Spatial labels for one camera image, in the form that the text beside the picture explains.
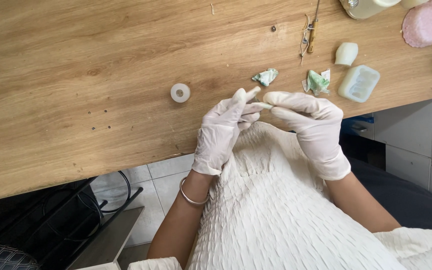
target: white smocked dress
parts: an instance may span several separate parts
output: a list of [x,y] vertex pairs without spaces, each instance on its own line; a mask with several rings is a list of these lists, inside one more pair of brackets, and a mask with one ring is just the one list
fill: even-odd
[[[296,134],[242,132],[201,218],[190,270],[432,270],[432,230],[370,233],[332,204]],[[179,270],[176,258],[129,270]]]

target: pink soap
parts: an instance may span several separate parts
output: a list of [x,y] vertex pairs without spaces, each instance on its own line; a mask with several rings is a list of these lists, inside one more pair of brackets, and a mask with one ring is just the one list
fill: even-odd
[[432,1],[411,9],[403,21],[403,38],[413,47],[432,44]]

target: silver bangle bracelet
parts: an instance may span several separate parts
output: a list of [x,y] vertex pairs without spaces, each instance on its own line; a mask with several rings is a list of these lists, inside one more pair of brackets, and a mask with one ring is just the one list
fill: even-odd
[[181,192],[181,195],[183,195],[184,199],[186,199],[190,204],[193,205],[204,205],[208,200],[209,200],[209,191],[208,191],[208,195],[206,197],[206,200],[204,200],[203,202],[197,203],[195,201],[192,201],[191,199],[188,198],[188,196],[186,196],[186,194],[183,192],[183,183],[184,180],[186,180],[186,177],[184,177],[183,179],[181,179],[181,182],[179,183],[179,191]]

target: gloved hand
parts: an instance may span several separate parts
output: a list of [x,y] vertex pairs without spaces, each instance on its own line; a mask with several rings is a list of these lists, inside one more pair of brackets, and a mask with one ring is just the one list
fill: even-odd
[[325,98],[304,93],[269,92],[264,102],[271,113],[296,132],[297,141],[324,180],[339,180],[351,165],[339,146],[343,111]]
[[247,104],[259,91],[260,87],[248,93],[240,88],[232,98],[220,101],[202,118],[193,170],[205,175],[221,174],[221,167],[230,159],[240,131],[259,119],[263,108]]

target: wooden-handled tool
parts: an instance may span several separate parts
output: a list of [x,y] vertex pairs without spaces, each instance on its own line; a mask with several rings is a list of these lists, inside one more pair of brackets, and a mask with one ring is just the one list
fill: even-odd
[[316,32],[318,31],[318,11],[319,11],[319,2],[320,0],[318,0],[318,6],[316,7],[316,16],[314,18],[314,21],[312,22],[312,29],[311,29],[311,34],[309,36],[309,46],[308,46],[308,53],[313,53],[313,51],[315,50],[315,44],[316,44]]

